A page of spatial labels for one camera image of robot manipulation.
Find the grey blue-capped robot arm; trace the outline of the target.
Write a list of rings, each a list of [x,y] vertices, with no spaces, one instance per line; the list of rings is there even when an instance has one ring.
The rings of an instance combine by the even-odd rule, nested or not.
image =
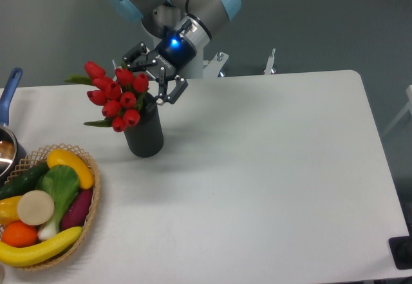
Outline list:
[[[203,50],[241,9],[241,0],[108,0],[124,19],[140,22],[154,48],[140,42],[122,57],[130,71],[158,84],[155,101],[174,104],[189,79],[203,77]]]

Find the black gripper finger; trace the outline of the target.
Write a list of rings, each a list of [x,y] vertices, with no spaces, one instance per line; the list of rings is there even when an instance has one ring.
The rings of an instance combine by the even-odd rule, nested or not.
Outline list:
[[[150,53],[145,42],[138,43],[122,56],[121,68],[136,73],[156,66],[158,63],[154,57],[149,56]]]
[[[165,68],[160,68],[158,77],[155,79],[158,83],[158,95],[155,99],[160,106],[165,103],[175,104],[189,85],[187,80],[178,74],[166,77],[166,73]],[[172,90],[168,90],[168,85],[172,81],[174,81],[174,87]]]

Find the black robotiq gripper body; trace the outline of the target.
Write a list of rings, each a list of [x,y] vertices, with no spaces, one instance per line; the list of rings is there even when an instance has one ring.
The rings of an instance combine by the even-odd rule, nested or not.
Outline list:
[[[153,50],[148,50],[145,42],[141,49],[145,52],[145,71],[152,80],[159,81],[160,68],[164,68],[166,81],[176,77],[196,56],[196,47],[186,36],[187,30],[169,32]]]

